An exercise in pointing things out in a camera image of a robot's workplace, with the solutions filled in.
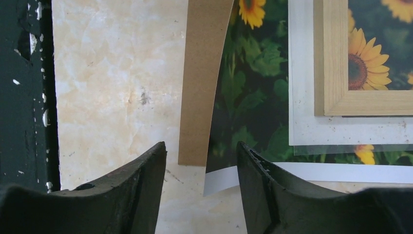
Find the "wooden picture frame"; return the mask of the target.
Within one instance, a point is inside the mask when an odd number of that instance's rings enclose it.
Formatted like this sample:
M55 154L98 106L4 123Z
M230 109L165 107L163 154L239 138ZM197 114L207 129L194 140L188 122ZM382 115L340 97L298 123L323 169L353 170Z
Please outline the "wooden picture frame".
M313 3L315 115L412 116L412 91L349 90L347 9L346 0Z

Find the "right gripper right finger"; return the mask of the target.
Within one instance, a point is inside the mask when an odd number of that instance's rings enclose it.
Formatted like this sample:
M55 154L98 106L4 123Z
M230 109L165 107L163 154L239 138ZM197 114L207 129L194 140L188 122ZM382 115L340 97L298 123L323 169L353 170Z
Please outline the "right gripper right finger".
M250 234L410 234L412 188L368 188L346 194L301 179L244 142L236 147Z

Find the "sunflower photo print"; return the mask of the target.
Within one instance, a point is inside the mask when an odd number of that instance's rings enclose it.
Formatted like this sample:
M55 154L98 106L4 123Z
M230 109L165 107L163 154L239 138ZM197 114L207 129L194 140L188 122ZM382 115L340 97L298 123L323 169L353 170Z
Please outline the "sunflower photo print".
M310 181L413 181L413 144L289 142L289 0L233 3L217 80L204 195L237 186L236 147ZM413 90L413 3L348 2L348 88Z

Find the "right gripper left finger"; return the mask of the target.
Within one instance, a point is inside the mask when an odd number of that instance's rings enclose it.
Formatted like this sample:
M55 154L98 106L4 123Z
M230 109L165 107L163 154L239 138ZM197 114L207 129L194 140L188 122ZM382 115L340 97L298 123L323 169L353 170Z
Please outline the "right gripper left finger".
M0 189L3 234L155 233L167 151L158 142L135 160L73 190Z

